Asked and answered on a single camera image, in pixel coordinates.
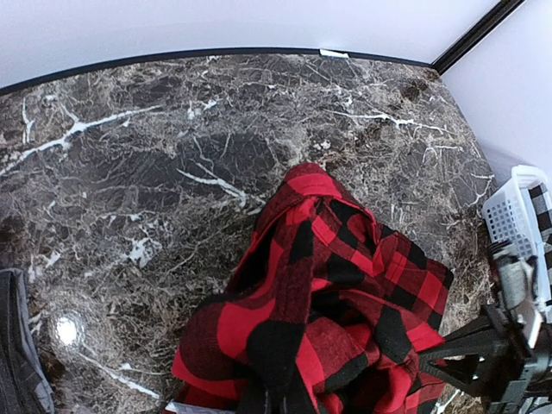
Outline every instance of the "red cloth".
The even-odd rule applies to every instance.
[[[444,385],[418,371],[417,352],[442,343],[452,279],[319,166],[297,166],[226,292],[185,327],[180,399],[250,414],[430,413]]]

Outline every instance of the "laundry basket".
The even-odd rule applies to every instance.
[[[550,281],[543,238],[529,194],[529,189],[542,184],[547,185],[548,179],[539,168],[514,166],[511,179],[483,204],[482,215],[492,242],[510,240],[521,257],[537,257],[538,295],[547,302],[550,300]],[[552,207],[549,194],[546,192],[543,196],[547,206]]]

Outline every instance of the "white wall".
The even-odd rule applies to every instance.
[[[0,0],[0,88],[92,63],[307,47],[431,63],[498,0]]]
[[[552,179],[552,1],[525,2],[443,77],[500,182],[519,163]]]

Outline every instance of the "black edge trim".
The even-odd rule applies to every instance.
[[[366,60],[379,60],[382,62],[402,63],[410,66],[421,66],[431,68],[430,63],[418,62],[416,60],[393,58],[389,56],[380,56],[378,54],[368,53],[356,53],[356,52],[341,52],[331,49],[338,53],[347,53],[349,58],[354,59],[366,59]],[[114,67],[133,65],[134,63],[153,62],[158,60],[171,60],[182,58],[197,58],[202,56],[211,55],[225,55],[225,54],[320,54],[320,49],[307,49],[307,48],[295,48],[295,47],[236,47],[236,48],[220,48],[220,49],[198,49],[182,52],[167,52],[167,53],[155,53],[146,54],[143,56],[135,56],[132,58],[123,58],[117,60],[108,60],[100,63],[93,63],[91,65],[79,66],[73,69],[67,69],[60,72],[50,73],[48,75],[39,76],[38,78],[32,78],[24,80],[22,82],[4,86],[0,88],[0,96],[6,95],[15,91],[20,91],[32,86],[44,84],[46,82],[52,82],[63,78],[69,78],[71,76],[80,75],[83,73],[100,71],[103,69],[112,69]]]
[[[525,0],[502,0],[468,30],[454,45],[443,53],[432,67],[443,75],[458,60],[476,47],[489,35],[506,17],[514,12]]]

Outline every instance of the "marble table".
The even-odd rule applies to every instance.
[[[0,263],[28,271],[60,414],[159,411],[186,318],[304,161],[453,269],[443,333],[479,309],[493,175],[430,69],[210,56],[0,97]],[[60,333],[67,320],[78,331]]]

